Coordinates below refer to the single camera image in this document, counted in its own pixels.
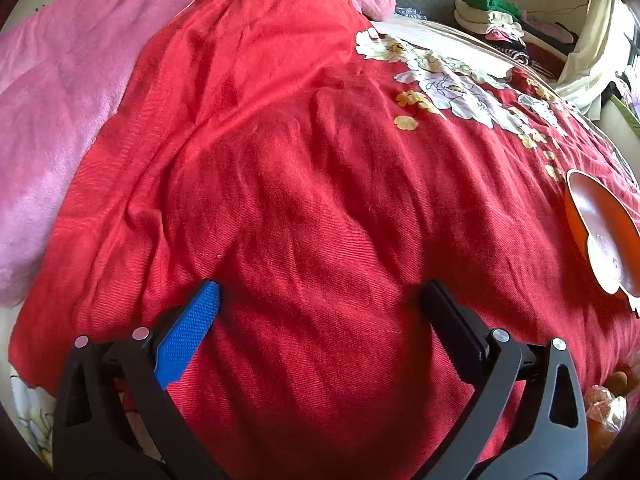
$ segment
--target red bedspread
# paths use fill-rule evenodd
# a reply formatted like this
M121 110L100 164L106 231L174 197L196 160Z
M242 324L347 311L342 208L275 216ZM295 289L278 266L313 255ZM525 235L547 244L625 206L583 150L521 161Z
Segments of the red bedspread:
M583 386L626 357L638 322L562 205L579 168L638 221L606 143L524 72L521 94L368 27L348 0L197 0L150 41L18 318L27 383L55 392L76 336L126 336L212 278L220 314L170 393L231 477L404 479L471 394L419 283L562 336Z

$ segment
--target yellow flower print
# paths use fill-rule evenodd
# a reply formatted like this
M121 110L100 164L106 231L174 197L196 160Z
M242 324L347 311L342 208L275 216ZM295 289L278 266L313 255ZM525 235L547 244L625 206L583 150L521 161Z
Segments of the yellow flower print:
M557 101L556 96L553 95L549 90L540 85L537 81L533 81L533 79L527 78L527 84L533 87L536 91L536 95L540 97L540 99L544 99L545 101L555 103Z
M517 118L519 118L523 123L529 124L529 118L522 110L518 110L515 106L510 106L509 111Z
M528 150L536 150L538 145L527 134L519 134L518 138L522 141L522 145Z
M413 90L409 90L408 92L402 92L396 96L396 102L402 107L407 105L415 105L418 101L426 99L424 94L420 92L414 92Z
M418 127L418 121L407 115L399 115L396 117L396 120L394 120L394 123L400 130L413 131Z
M427 98L427 96L421 92L415 92L413 90L409 90L407 92L402 92L396 96L396 102L401 107L405 107L407 105L417 105L418 108L422 110L427 110L431 114L438 114L444 120L447 118L444 114L433 105L431 101Z
M564 173L562 173L562 170L560 168L555 168L552 165L547 164L545 166L545 170L547 174L556 182L559 182L560 180L564 179Z
M531 138L536 142L542 142L542 144L546 144L546 137L540 132L535 132L531 135Z

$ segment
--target folded clothes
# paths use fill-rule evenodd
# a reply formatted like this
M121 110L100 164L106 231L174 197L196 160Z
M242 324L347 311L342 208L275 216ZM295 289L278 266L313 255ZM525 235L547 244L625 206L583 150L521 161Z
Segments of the folded clothes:
M566 54L563 54L562 52L560 52L555 47L552 47L548 43L545 43L545 41L540 40L539 37L534 36L533 34L530 34L527 31L524 31L524 36L523 36L522 39L524 40L524 43L525 43L525 45L527 45L527 47L529 45L532 45L532 44L537 45L538 47L542 48L543 50L546 50L547 52L552 53L558 59L561 59L562 63L566 63L566 60L567 60L567 55Z
M480 10L467 5L462 0L456 0L458 14L471 23L513 23L513 16L498 10Z
M473 37L483 43L493 47L495 50L500 51L505 56L510 57L516 63L527 66L529 64L529 53L523 43L519 43L511 40L491 40L489 34L471 34Z
M520 19L524 23L527 23L531 27L542 32L543 34L546 34L550 38L554 38L555 40L558 40L560 43L572 44L574 42L574 37L572 36L571 32L568 31L566 28L561 27L557 23L546 22L540 16L531 14L526 10L522 11L522 15Z
M497 10L506 12L516 19L520 19L521 10L505 0L465 0L468 5L480 10Z
M527 52L532 62L535 61L539 68L544 69L545 75L549 79L557 80L560 77L566 62L564 59L533 43L527 43Z
M556 40L556 38L552 38L551 36L540 32L535 27L531 27L531 25L529 25L529 23L527 22L522 22L522 30L528 32L532 36L535 36L539 40L544 41L546 44L549 44L554 49L562 52L562 54L564 54L565 56L568 56L575 50L575 41L571 44L561 43L560 41Z
M484 37L489 41L511 41L511 38L507 36L503 31L494 28Z
M552 73L550 72L548 69L546 69L546 67L542 66L539 62L537 62L535 59L531 59L529 61L529 66L535 70L536 72L538 72L538 74L540 74L541 76L543 76L547 82L552 81L552 80L557 80L558 78Z
M484 36L486 34L489 34L492 30L498 30L499 32L507 36L511 41L516 42L520 42L521 38L524 36L522 27L519 23L511 23L511 25L508 25L507 23L472 23L462 18L457 10L454 11L453 15L460 27L474 34L480 34Z
M578 36L574 31L569 30L568 28L566 28L562 23L560 22L556 22L556 25L558 25L559 27L564 28L564 30L566 30L572 38L574 38L573 43L578 43L578 40L580 39L580 36Z

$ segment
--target bed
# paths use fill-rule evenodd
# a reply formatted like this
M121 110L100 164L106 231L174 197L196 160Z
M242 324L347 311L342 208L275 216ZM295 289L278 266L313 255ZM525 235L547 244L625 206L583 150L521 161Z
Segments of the bed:
M222 308L168 391L232 478L412 476L471 395L416 307L431 278L562 336L583 388L638 348L562 201L577 168L638 224L638 184L535 72L393 0L91 1L106 28L60 0L0 36L0 294L28 291L0 309L0 394L45 460L76 336L150 326L202 278Z

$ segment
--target orange plate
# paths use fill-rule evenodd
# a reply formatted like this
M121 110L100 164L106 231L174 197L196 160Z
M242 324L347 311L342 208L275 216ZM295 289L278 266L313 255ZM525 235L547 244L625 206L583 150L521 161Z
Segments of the orange plate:
M564 208L600 286L627 298L640 318L640 235L622 202L592 176L571 170L566 175Z

